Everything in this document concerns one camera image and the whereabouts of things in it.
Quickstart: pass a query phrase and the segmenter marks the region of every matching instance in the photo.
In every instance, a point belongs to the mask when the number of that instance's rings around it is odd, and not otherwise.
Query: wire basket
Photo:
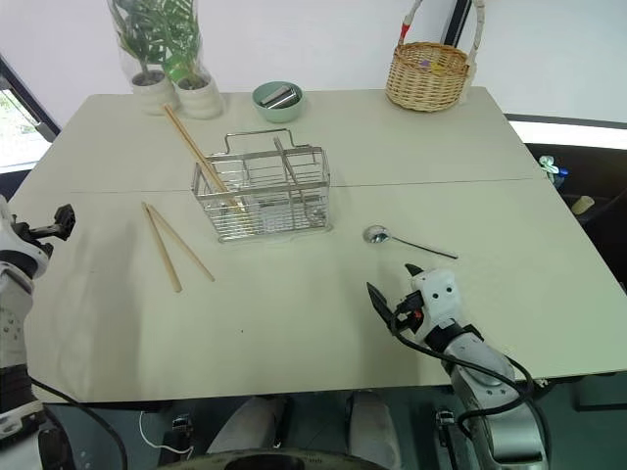
[[[273,150],[239,154],[231,151],[229,139],[233,137],[281,132],[289,136],[290,148],[284,149],[275,136]],[[219,192],[198,164],[192,181],[194,196],[221,242],[330,228],[330,174],[324,150],[295,145],[288,129],[226,134],[224,142],[226,152],[212,154],[207,161],[228,192]]]

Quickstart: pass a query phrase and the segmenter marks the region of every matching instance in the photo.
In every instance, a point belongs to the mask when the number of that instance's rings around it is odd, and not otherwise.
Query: green bowl
[[[260,101],[263,98],[272,93],[274,90],[277,90],[281,85],[287,85],[294,88],[298,94],[299,100],[288,108],[281,108],[278,110],[269,110],[268,108],[264,108],[260,105]],[[265,120],[269,120],[270,122],[288,122],[297,118],[303,110],[304,101],[305,98],[303,90],[289,81],[269,81],[268,83],[258,86],[253,92],[253,104],[255,105],[255,108],[257,108],[257,111],[259,111],[259,114],[262,115]]]

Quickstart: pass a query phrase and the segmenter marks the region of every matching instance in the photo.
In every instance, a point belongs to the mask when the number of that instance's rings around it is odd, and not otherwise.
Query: metal spoon
[[[400,238],[393,236],[390,233],[390,231],[387,228],[385,228],[383,225],[370,225],[369,227],[367,227],[363,231],[363,239],[367,243],[383,243],[392,239],[392,240],[396,240],[397,242],[410,245],[411,247],[414,247],[414,248],[420,248],[421,250],[424,250],[425,252],[435,253],[436,255],[441,255],[443,257],[447,257],[451,259],[459,258],[455,253],[449,253],[443,250],[436,250],[435,248],[425,247],[422,245],[416,245],[415,243],[410,243],[406,240],[401,240]]]

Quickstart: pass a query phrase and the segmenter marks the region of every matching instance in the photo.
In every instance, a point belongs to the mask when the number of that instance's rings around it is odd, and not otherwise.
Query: wooden chopstick
[[[205,273],[205,275],[209,278],[210,281],[215,282],[216,279],[211,274],[211,272],[207,269],[207,267],[203,264],[202,261],[196,256],[196,254],[192,251],[191,248],[183,241],[182,238],[176,233],[176,231],[171,227],[167,220],[150,204],[148,206],[148,213],[154,217],[161,225],[165,228],[167,233],[174,239],[174,241],[178,244],[178,246],[194,261],[194,264],[198,266],[198,268]]]
[[[226,188],[226,185],[222,182],[221,179],[219,179],[216,171],[207,163],[207,161],[205,160],[205,156],[200,151],[198,145],[196,145],[196,142],[194,142],[194,139],[192,139],[192,137],[189,135],[189,132],[187,132],[187,129],[180,121],[178,116],[174,113],[172,108],[169,105],[164,105],[164,110],[166,111],[166,116],[168,116],[169,121],[172,123],[174,128],[176,128],[176,130],[180,134],[181,139],[183,139],[183,142],[185,142],[185,144],[191,151],[192,156],[198,163],[198,166],[200,167],[205,177],[207,179],[211,179],[214,182],[215,186],[217,186],[217,188],[222,193],[227,193],[228,188]]]
[[[164,245],[164,241],[161,238],[161,235],[159,235],[159,231],[155,226],[155,220],[153,219],[153,216],[151,216],[150,209],[148,208],[148,205],[144,202],[141,203],[141,207],[146,214],[146,218],[148,219],[148,225],[150,226],[150,231],[152,232],[155,243],[157,244],[157,248],[159,249],[159,255],[161,256],[161,259],[164,262],[164,266],[166,267],[166,271],[168,272],[169,282],[172,284],[172,288],[175,292],[180,292],[183,288],[180,285],[180,281],[178,280],[178,276],[176,275],[176,271],[174,270],[172,261],[169,258],[168,250],[166,250],[166,245]]]

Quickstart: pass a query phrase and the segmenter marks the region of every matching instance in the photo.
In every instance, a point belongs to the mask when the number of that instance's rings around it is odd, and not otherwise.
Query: white wall
[[[627,122],[627,1],[486,0],[477,67],[506,113]]]
[[[271,79],[382,88],[410,0],[198,0],[223,91]],[[627,1],[486,0],[475,84],[506,113],[627,122]],[[454,0],[425,0],[409,39],[440,40]],[[460,47],[474,32],[471,12]],[[0,0],[0,54],[60,125],[127,93],[106,0]]]
[[[222,91],[291,80],[382,88],[410,0],[199,0]],[[438,41],[454,0],[426,0],[409,38]],[[0,0],[0,54],[64,125],[88,95],[128,93],[106,0]]]

